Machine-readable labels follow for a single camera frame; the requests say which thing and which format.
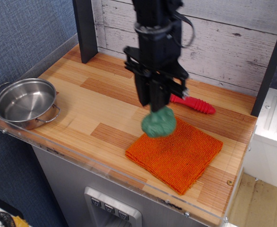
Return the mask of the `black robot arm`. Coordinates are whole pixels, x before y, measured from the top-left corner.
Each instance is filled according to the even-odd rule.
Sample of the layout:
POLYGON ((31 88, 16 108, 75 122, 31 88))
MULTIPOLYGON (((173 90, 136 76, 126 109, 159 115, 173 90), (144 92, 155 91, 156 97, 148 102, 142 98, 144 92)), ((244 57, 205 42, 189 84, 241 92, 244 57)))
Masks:
POLYGON ((135 75, 139 101, 156 113, 166 107, 172 94, 187 94, 189 75, 179 64, 182 45, 182 23, 192 23, 177 9, 181 0, 135 0, 138 47, 125 47, 125 67, 135 75))

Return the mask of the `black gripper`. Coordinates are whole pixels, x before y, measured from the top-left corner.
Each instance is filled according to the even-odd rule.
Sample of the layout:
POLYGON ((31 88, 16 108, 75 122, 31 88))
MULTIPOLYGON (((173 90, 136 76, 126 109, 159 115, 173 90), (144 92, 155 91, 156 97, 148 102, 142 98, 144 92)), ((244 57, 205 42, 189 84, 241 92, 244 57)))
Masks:
POLYGON ((160 26, 134 25, 139 47, 127 46, 125 68, 135 74, 138 99, 142 106, 150 103, 151 111, 165 107, 170 94, 185 97, 189 75, 178 63, 182 45, 182 22, 168 21, 160 26))

